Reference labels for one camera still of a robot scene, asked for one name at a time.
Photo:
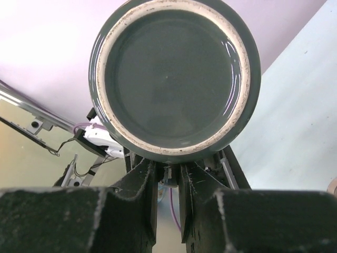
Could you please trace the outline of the black mug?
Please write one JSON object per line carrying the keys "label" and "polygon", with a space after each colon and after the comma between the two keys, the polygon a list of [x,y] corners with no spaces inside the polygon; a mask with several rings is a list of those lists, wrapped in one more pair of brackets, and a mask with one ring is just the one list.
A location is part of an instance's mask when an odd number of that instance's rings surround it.
{"label": "black mug", "polygon": [[247,25],[223,1],[127,1],[101,28],[88,79],[118,143],[180,163],[220,151],[245,128],[261,64]]}

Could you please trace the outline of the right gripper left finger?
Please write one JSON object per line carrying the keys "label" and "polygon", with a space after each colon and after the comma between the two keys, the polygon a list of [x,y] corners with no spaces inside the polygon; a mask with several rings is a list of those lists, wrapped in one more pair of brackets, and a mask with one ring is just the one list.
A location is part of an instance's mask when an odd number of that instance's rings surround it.
{"label": "right gripper left finger", "polygon": [[156,243],[155,163],[111,187],[1,191],[1,252],[151,252]]}

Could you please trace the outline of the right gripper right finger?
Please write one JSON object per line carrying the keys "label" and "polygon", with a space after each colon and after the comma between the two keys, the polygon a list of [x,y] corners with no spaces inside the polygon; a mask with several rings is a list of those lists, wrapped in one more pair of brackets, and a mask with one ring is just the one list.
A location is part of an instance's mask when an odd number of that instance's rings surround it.
{"label": "right gripper right finger", "polygon": [[180,174],[187,252],[336,252],[336,198],[319,191],[228,189],[196,164]]}

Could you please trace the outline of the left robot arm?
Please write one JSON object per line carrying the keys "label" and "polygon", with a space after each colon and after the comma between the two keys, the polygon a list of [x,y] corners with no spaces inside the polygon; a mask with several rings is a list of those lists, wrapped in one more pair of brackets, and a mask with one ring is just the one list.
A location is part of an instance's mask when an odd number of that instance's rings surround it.
{"label": "left robot arm", "polygon": [[116,142],[98,116],[73,127],[74,138],[87,151],[100,157],[124,158],[123,147]]}

